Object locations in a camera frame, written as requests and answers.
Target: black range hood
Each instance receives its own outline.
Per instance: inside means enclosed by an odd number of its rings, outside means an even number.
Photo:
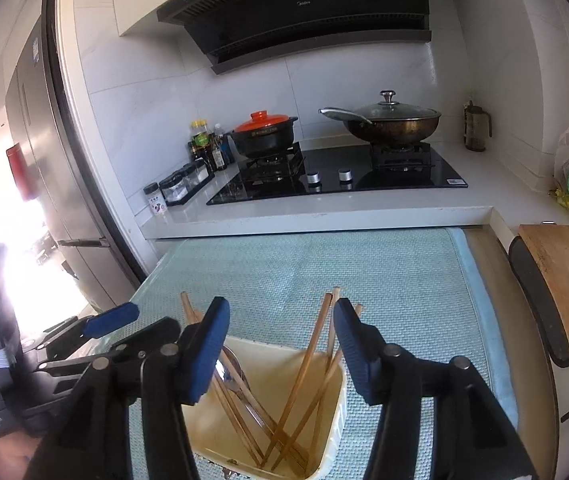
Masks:
[[[216,74],[337,44],[431,41],[429,0],[169,0],[157,12],[184,25]]]

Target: spice jar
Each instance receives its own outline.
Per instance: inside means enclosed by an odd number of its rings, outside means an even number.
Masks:
[[[200,184],[200,182],[204,182],[209,177],[209,167],[202,158],[196,160],[194,164],[196,165],[198,184]]]
[[[176,171],[166,177],[160,183],[160,190],[167,201],[167,205],[176,205],[188,193],[184,174],[181,171]]]
[[[160,192],[160,186],[157,182],[152,182],[144,188],[144,194],[149,202],[149,207],[154,215],[161,215],[167,210],[167,203]]]
[[[185,164],[180,171],[184,173],[184,177],[186,178],[186,188],[189,191],[200,184],[196,164],[194,162]]]

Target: red pot lid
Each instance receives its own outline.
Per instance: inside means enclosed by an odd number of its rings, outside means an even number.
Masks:
[[[261,110],[260,112],[253,112],[251,114],[251,120],[240,124],[240,126],[235,128],[235,131],[250,132],[251,130],[257,130],[265,126],[273,126],[274,124],[283,123],[288,120],[289,116],[287,115],[269,115],[266,113],[266,110]]]

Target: label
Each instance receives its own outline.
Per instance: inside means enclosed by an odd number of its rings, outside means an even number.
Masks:
[[[224,168],[224,159],[222,158],[220,150],[213,150],[213,160],[215,161],[215,165],[219,170]]]
[[[149,200],[149,207],[151,207],[151,211],[153,211],[154,215],[161,215],[164,211],[167,210],[167,203],[162,198],[160,193],[155,193],[148,198]]]
[[[34,65],[37,65],[40,59],[40,47],[38,46],[37,38],[34,39],[33,51],[34,51]]]

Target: light blue towel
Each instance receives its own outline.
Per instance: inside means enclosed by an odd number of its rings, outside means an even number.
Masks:
[[[133,297],[140,317],[104,338],[100,348],[163,316],[184,322],[180,292],[205,310],[214,296],[231,304],[229,335],[305,349],[322,297],[333,286],[362,303],[362,320],[386,341],[424,359],[468,356],[512,421],[515,396],[499,327],[463,232],[411,229],[320,234],[192,238],[165,255]],[[327,330],[318,344],[326,346]],[[147,478],[139,405],[130,422],[135,478]],[[348,417],[327,478],[361,479],[379,407],[368,407],[349,381]],[[416,479],[429,477],[433,402],[423,400]],[[221,468],[197,458],[202,480]]]

